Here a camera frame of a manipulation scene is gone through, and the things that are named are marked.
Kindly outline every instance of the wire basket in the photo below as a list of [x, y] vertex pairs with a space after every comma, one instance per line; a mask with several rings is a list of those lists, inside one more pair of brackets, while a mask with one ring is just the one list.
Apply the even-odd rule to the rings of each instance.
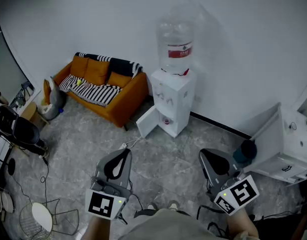
[[28, 203], [22, 208], [19, 215], [19, 223], [22, 231], [31, 240], [47, 239], [52, 230], [49, 232], [45, 230], [35, 219], [32, 213], [32, 203]]

